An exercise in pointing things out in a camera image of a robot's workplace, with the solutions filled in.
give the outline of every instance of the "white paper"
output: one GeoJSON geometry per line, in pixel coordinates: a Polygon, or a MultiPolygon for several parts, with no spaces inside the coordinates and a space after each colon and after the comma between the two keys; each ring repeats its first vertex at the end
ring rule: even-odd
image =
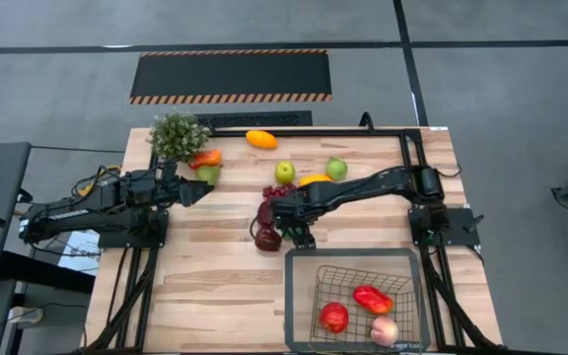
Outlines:
{"type": "MultiPolygon", "coordinates": [[[[94,231],[72,232],[65,247],[65,254],[100,253],[98,238],[100,235],[94,231]]],[[[96,276],[100,265],[99,256],[61,256],[58,266],[85,272],[96,276]]]]}

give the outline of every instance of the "black floor mat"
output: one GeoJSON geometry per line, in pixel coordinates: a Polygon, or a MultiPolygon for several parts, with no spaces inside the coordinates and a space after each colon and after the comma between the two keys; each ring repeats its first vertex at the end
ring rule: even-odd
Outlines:
{"type": "Polygon", "coordinates": [[[313,113],[305,111],[198,114],[200,124],[217,127],[312,126],[313,113]]]}
{"type": "Polygon", "coordinates": [[[143,53],[134,105],[325,102],[332,99],[323,49],[143,53]]]}

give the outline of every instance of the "red bell pepper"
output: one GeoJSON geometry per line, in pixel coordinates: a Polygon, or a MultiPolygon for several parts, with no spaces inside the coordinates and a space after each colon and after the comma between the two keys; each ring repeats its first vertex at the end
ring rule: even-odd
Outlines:
{"type": "Polygon", "coordinates": [[[218,149],[215,149],[207,152],[198,153],[196,157],[194,157],[192,163],[189,164],[189,166],[194,170],[204,165],[214,167],[221,164],[222,160],[223,160],[223,152],[221,152],[218,149]]]}
{"type": "Polygon", "coordinates": [[[386,315],[393,308],[393,300],[371,285],[354,289],[354,301],[375,315],[386,315]]]}
{"type": "Polygon", "coordinates": [[[319,322],[327,331],[339,333],[347,327],[347,309],[338,302],[330,302],[321,309],[319,322]]]}

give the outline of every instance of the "floor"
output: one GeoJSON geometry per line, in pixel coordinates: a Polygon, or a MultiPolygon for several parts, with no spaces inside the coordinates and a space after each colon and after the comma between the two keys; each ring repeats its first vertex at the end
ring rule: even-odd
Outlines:
{"type": "MultiPolygon", "coordinates": [[[[568,211],[549,191],[568,178],[568,45],[541,42],[568,40],[568,1],[401,3],[417,78],[413,71],[407,75],[412,63],[403,50],[387,44],[405,40],[389,0],[364,6],[347,0],[0,0],[0,142],[123,150],[131,127],[147,126],[154,114],[171,109],[128,104],[139,53],[91,53],[89,46],[385,43],[329,51],[331,103],[181,109],[311,109],[315,125],[351,125],[367,110],[377,125],[428,121],[450,127],[468,200],[485,215],[479,234],[504,342],[568,353],[568,211]],[[415,44],[487,40],[525,42],[415,44]],[[14,54],[20,47],[52,49],[14,54]]],[[[98,164],[121,158],[35,149],[24,187],[36,200],[57,199],[98,164]]],[[[16,236],[7,248],[30,252],[16,236]]],[[[51,291],[29,292],[40,298],[51,291]]],[[[57,326],[27,330],[22,353],[70,351],[80,340],[83,318],[56,314],[51,319],[57,326]]]]}

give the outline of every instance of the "pink apple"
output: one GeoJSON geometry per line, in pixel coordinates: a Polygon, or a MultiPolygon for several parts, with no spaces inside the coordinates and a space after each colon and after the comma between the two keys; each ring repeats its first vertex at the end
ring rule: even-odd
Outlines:
{"type": "Polygon", "coordinates": [[[398,340],[398,326],[389,317],[378,317],[372,322],[370,337],[381,346],[393,345],[398,340]]]}

